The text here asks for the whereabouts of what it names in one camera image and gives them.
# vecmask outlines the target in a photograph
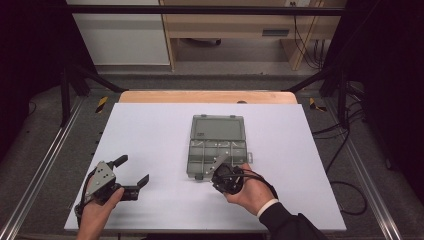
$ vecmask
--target black mechanical part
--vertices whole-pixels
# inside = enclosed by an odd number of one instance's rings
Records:
[[[278,199],[277,191],[269,184],[261,175],[251,170],[243,170],[235,166],[232,167],[227,163],[222,163],[212,176],[213,187],[221,193],[237,194],[243,188],[244,178],[251,178],[263,182],[270,190],[274,198]]]
[[[222,163],[212,176],[213,187],[221,193],[237,194],[243,188],[243,176],[226,177],[228,175],[243,175],[243,169]]]
[[[112,196],[112,194],[118,190],[119,188],[124,188],[124,194],[121,198],[120,201],[136,201],[138,200],[138,195],[140,192],[140,189],[142,187],[144,187],[148,182],[149,182],[149,174],[147,174],[144,178],[142,178],[140,181],[137,182],[137,185],[135,186],[121,186],[121,184],[116,183],[116,177],[113,174],[112,170],[113,167],[119,167],[120,165],[122,165],[124,162],[126,162],[128,160],[128,155],[122,155],[121,157],[119,157],[118,159],[116,159],[115,161],[111,161],[108,162],[107,164],[105,164],[104,162],[100,162],[97,166],[103,166],[105,168],[110,168],[107,169],[108,171],[110,171],[113,175],[113,178],[109,178],[106,181],[102,181],[102,182],[95,182],[93,183],[90,182],[90,186],[92,186],[93,184],[96,185],[100,185],[99,188],[95,191],[93,191],[92,193],[87,192],[87,188],[90,187],[88,186],[90,179],[93,177],[93,180],[96,178],[96,174],[100,175],[102,174],[102,171],[100,171],[98,169],[98,167],[96,167],[93,171],[91,171],[86,180],[85,180],[85,184],[83,187],[83,194],[81,196],[81,202],[75,206],[75,215],[77,216],[77,220],[78,220],[78,226],[80,225],[81,222],[81,217],[84,211],[84,207],[87,203],[89,203],[91,200],[95,200],[98,204],[103,205],[104,203],[106,203],[110,197]]]

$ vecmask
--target person's right hand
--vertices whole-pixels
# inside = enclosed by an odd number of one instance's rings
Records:
[[[241,168],[252,170],[247,163],[244,163]],[[244,174],[254,175],[249,171],[245,171]],[[224,196],[229,203],[238,204],[255,216],[267,202],[274,199],[274,195],[265,183],[249,177],[244,177],[243,188],[239,193],[234,195],[224,193]]]

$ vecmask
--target white table surface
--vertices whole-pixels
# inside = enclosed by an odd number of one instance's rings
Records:
[[[90,168],[127,154],[117,182],[150,182],[138,201],[120,202],[105,227],[120,232],[262,232],[244,208],[227,203],[209,181],[186,174],[193,115],[244,117],[251,167],[274,185],[292,214],[303,213],[323,231],[346,230],[299,104],[116,103]],[[79,202],[82,187],[75,200]],[[66,230],[77,230],[70,212]]]

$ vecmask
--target white cabinet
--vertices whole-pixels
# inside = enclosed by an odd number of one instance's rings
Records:
[[[67,0],[68,4],[158,5],[156,0]],[[160,14],[73,14],[95,65],[169,65]]]

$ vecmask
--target suit jacket sleeve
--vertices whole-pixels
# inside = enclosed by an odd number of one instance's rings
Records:
[[[291,215],[280,202],[266,209],[259,221],[268,228],[273,240],[327,239],[303,214]]]

